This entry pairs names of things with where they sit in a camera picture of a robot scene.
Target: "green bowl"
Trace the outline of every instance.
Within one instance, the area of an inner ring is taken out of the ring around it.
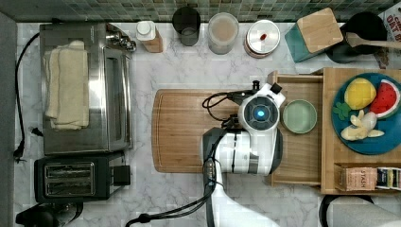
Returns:
[[[289,102],[283,111],[284,126],[294,133],[311,131],[318,120],[315,107],[308,101],[297,99]]]

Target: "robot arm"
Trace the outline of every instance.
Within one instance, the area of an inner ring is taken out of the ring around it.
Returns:
[[[269,84],[240,104],[238,121],[244,131],[211,129],[200,143],[200,157],[206,161],[213,143],[218,143],[213,174],[204,173],[205,183],[214,186],[206,202],[208,227],[278,227],[268,217],[243,207],[229,198],[223,189],[222,172],[268,175],[278,167],[282,154],[282,136],[277,130],[279,107],[285,97],[274,93]]]

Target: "wooden lid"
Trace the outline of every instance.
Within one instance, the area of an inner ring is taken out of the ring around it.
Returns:
[[[310,53],[323,50],[343,39],[340,27],[330,8],[299,19],[297,25]]]

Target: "teal box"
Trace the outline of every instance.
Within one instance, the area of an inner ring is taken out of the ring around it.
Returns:
[[[291,53],[292,59],[296,63],[310,59],[313,56],[316,56],[323,52],[323,51],[318,51],[315,53],[309,52],[309,50],[306,48],[304,37],[302,36],[301,31],[297,24],[295,24],[292,27],[292,29],[289,32],[287,32],[285,37],[289,52]]]
[[[342,41],[343,37],[330,8],[300,18],[285,36],[296,63],[310,59]]]

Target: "oven door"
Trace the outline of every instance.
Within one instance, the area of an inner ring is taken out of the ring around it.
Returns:
[[[129,62],[120,50],[103,50],[109,150],[125,149],[131,144]]]

